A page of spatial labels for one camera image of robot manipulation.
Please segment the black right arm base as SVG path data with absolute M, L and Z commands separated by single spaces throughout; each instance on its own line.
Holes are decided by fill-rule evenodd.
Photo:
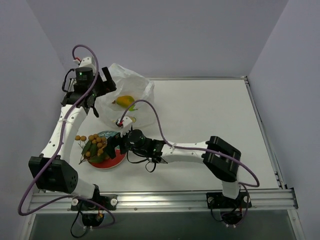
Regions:
M 225 224 L 227 228 L 237 228 L 252 207 L 249 193 L 239 192 L 235 199 L 223 196 L 221 192 L 206 193 L 207 208 L 211 217 L 218 223 Z

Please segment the fake longan bunch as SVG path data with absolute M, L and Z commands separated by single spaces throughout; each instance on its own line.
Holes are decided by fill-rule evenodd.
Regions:
M 90 164 L 99 164 L 110 159 L 110 156 L 105 152 L 107 147 L 107 138 L 98 134 L 76 135 L 74 140 L 78 142 L 81 148 L 81 157 L 79 164 L 89 162 Z

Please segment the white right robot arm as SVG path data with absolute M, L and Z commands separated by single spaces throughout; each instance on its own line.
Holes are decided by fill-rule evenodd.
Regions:
M 125 135 L 117 133 L 109 137 L 103 152 L 114 159 L 116 148 L 119 148 L 121 154 L 132 152 L 154 164 L 204 164 L 221 180 L 223 203 L 232 207 L 240 201 L 238 169 L 242 153 L 218 136 L 211 136 L 208 141 L 183 143 L 179 146 L 176 143 L 148 138 L 141 130 L 134 129 Z

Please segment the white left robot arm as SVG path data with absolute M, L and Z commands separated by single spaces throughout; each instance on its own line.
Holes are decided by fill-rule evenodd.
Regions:
M 109 69 L 101 70 L 98 75 L 90 67 L 74 70 L 76 82 L 73 91 L 67 91 L 61 102 L 53 134 L 40 155 L 32 156 L 28 162 L 38 189 L 82 197 L 90 210 L 101 203 L 100 195 L 95 193 L 97 186 L 81 179 L 69 162 L 75 137 L 89 111 L 95 109 L 96 99 L 117 89 Z

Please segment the white plastic bag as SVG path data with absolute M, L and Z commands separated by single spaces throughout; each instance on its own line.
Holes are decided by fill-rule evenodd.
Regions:
M 109 128 L 116 129 L 116 120 L 120 119 L 127 107 L 116 103 L 120 96 L 132 96 L 134 100 L 146 100 L 154 103 L 155 83 L 144 76 L 113 63 L 109 72 L 116 84 L 116 91 L 100 96 L 95 101 L 95 107 L 100 120 Z M 133 127 L 142 128 L 155 122 L 151 107 L 145 102 L 135 104 L 136 111 L 127 111 L 126 116 L 132 119 Z

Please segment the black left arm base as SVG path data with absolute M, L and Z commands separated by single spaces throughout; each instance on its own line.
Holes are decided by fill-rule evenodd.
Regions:
M 79 212 L 81 223 L 88 228 L 97 229 L 112 226 L 116 218 L 112 211 L 117 209 L 116 194 L 97 195 L 92 199 L 76 197 L 71 201 L 71 211 Z

